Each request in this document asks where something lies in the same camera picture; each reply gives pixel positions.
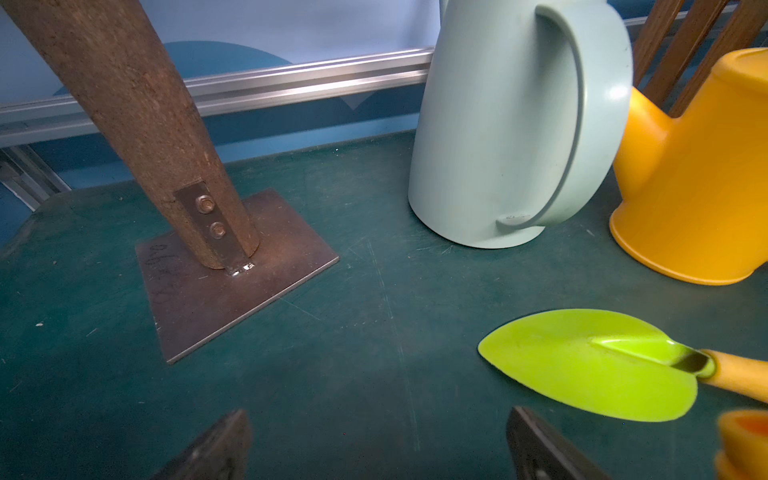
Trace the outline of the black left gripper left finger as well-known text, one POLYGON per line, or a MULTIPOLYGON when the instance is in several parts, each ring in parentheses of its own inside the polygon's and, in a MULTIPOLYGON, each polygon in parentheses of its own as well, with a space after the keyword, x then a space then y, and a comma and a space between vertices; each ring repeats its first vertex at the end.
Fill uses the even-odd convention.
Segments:
POLYGON ((152 479, 245 479, 252 429, 247 412, 220 417, 152 479))

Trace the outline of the small mint green watering can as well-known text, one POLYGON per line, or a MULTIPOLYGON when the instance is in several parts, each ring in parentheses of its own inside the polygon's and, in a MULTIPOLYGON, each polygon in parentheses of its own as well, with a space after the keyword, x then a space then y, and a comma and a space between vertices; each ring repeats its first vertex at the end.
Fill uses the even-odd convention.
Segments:
POLYGON ((444 1, 408 201, 460 245, 527 243, 574 216, 627 124, 633 59, 605 1, 444 1))

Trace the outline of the yellow watering can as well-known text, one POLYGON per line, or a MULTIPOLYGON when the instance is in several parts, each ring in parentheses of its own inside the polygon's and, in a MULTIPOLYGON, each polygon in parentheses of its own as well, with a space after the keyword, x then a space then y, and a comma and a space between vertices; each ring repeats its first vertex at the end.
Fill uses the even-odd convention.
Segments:
POLYGON ((729 285, 767 261, 767 51, 722 56, 684 113, 631 94, 610 232, 677 280, 729 285))
POLYGON ((716 478, 767 480, 767 411, 729 411, 717 427, 722 448, 714 459, 716 478))

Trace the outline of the brown wooden slatted shelf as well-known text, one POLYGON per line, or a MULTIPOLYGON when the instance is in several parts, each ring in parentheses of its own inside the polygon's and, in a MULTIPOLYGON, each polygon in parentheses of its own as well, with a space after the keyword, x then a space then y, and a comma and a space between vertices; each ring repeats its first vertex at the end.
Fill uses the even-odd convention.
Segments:
POLYGON ((749 47, 767 24, 765 1, 737 1, 724 26, 713 29, 726 9, 726 1, 692 1, 678 28, 673 24, 682 12, 682 1, 655 1, 633 43, 634 86, 656 106, 673 96, 675 86, 709 36, 714 42, 668 109, 671 117, 682 115, 703 84, 710 69, 723 55, 749 47))

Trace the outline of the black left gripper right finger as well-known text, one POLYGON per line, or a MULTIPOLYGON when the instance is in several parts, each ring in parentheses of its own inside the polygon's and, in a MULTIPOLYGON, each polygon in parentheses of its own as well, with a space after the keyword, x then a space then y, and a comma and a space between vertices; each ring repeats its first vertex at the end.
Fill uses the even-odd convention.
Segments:
POLYGON ((518 479, 610 479, 530 408, 512 408, 506 438, 518 479))

